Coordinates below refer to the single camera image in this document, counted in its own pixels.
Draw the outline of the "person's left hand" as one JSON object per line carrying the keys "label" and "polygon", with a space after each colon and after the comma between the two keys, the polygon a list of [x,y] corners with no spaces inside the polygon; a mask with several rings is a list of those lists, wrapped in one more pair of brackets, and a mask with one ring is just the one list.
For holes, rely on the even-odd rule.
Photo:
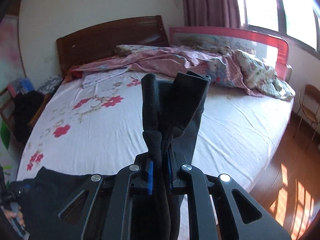
{"label": "person's left hand", "polygon": [[14,210],[3,208],[3,212],[7,220],[16,228],[25,228],[22,208],[18,205]]}

